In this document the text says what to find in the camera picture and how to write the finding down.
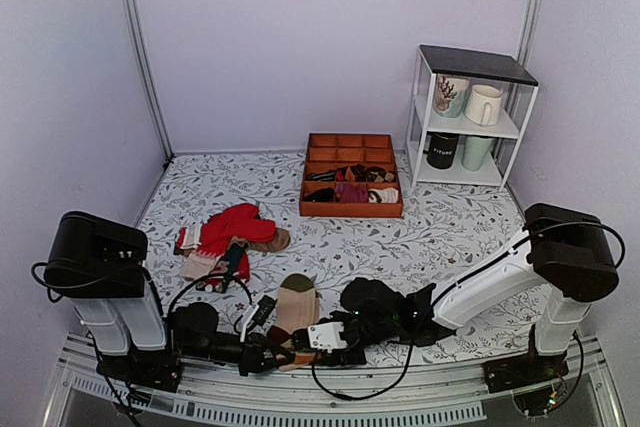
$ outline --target white shelf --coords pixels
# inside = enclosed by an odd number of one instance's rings
[[[485,158],[480,170],[477,172],[470,172],[462,167],[462,152],[464,151],[464,144],[460,143],[453,159],[453,165],[448,169],[436,169],[427,163],[426,154],[418,152],[418,147],[418,142],[409,142],[409,148],[407,149],[412,169],[415,169],[417,160],[416,155],[424,156],[420,162],[418,182],[492,186],[499,186],[502,183],[502,175],[490,154]]]
[[[416,95],[413,99],[413,105],[418,114],[420,125],[424,127],[425,105],[427,104],[426,95]],[[452,134],[462,135],[484,135],[487,137],[502,137],[505,139],[517,139],[520,131],[503,109],[500,111],[500,118],[495,125],[483,127],[475,122],[470,121],[461,113],[454,119],[442,117],[432,112],[429,116],[428,132],[450,132]]]

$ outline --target white platform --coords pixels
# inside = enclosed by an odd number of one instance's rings
[[[411,148],[407,149],[411,165],[416,165],[416,153],[418,152],[418,142],[411,142]],[[502,182],[502,176],[496,163],[491,155],[487,155],[480,170],[471,172],[462,166],[462,154],[464,152],[464,143],[458,144],[456,149],[453,165],[448,169],[436,169],[427,163],[426,154],[423,155],[420,162],[420,172],[418,173],[418,182],[442,182],[447,184],[472,184],[472,185],[488,185],[499,186]]]
[[[413,105],[416,109],[416,113],[418,114],[420,126],[422,127],[424,126],[427,96],[416,95],[413,99]],[[435,112],[431,112],[427,131],[448,132],[452,134],[462,135],[483,135],[487,137],[502,137],[505,139],[517,139],[520,135],[520,130],[518,129],[518,127],[516,127],[516,125],[511,120],[511,117],[509,117],[504,109],[500,109],[498,123],[495,125],[487,125],[486,127],[483,127],[482,125],[476,124],[475,122],[467,119],[467,117],[464,115],[464,112],[461,113],[458,117],[452,119],[438,115]]]
[[[622,414],[602,350],[593,337],[584,337],[582,342],[585,350],[585,378],[582,380],[584,388],[578,390],[566,408],[558,414],[553,414],[550,423],[544,419],[542,424],[623,427],[623,422],[616,421],[622,419]],[[579,359],[578,348],[572,343],[567,355],[569,375],[565,377],[569,382],[577,374]],[[182,362],[185,370],[175,394],[136,386],[143,392],[153,394],[153,400],[149,405],[133,401],[135,408],[147,411],[139,417],[142,425],[468,426],[475,425],[471,423],[485,418],[484,406],[489,406],[489,410],[494,413],[500,412],[495,419],[489,415],[489,425],[493,425],[494,420],[502,421],[500,425],[514,427],[531,423],[515,411],[511,392],[489,394],[482,381],[482,359],[456,362],[444,368],[440,365],[414,366],[404,381],[392,392],[362,402],[343,402],[329,397],[315,385],[309,368],[287,373],[274,371],[264,375],[250,374],[248,377],[240,377],[233,365],[221,366],[189,358],[183,358]],[[96,410],[94,403],[75,395],[82,392],[114,401],[109,387],[95,369],[96,361],[90,341],[80,336],[69,335],[60,354],[52,388],[47,395],[49,402],[46,419],[39,425],[85,427],[89,424],[97,425],[91,422],[94,419],[100,421],[99,425],[125,425],[126,420],[117,419],[122,414],[118,414],[112,405],[107,404],[105,409]],[[364,395],[389,385],[397,378],[400,370],[318,369],[318,376],[340,392]],[[120,395],[126,394],[124,383],[115,381],[114,385]],[[519,389],[515,393],[526,390],[531,390],[531,387]],[[494,402],[501,407],[492,407]],[[505,408],[513,410],[507,414],[504,412]],[[150,417],[151,413],[172,417],[175,423],[164,422],[160,417]],[[505,419],[513,422],[507,424]],[[564,422],[566,419],[572,422],[567,424]]]

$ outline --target black shelf top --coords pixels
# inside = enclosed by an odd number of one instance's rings
[[[421,45],[420,52],[434,74],[538,85],[538,81],[508,55],[435,45]]]

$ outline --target wooden organizer box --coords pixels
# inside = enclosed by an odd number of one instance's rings
[[[393,182],[348,182],[369,189],[398,189],[395,204],[305,202],[303,199],[313,192],[331,187],[334,192],[340,182],[319,182],[307,180],[310,174],[323,173],[341,167],[363,164],[365,167],[381,167],[395,174]],[[391,136],[368,134],[309,134],[307,158],[304,166],[302,188],[300,190],[300,215],[308,217],[402,217],[402,191],[398,181],[398,169],[393,153]]]

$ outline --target white wall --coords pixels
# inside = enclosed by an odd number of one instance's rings
[[[0,425],[37,425],[66,333],[29,267],[72,209],[130,223],[161,173],[120,0],[0,0]]]
[[[528,69],[542,87],[511,185],[524,206],[592,212],[626,239],[620,286],[590,320],[640,425],[640,0],[544,0]]]
[[[174,148],[301,148],[407,125],[416,47],[514,55],[526,0],[138,0]]]

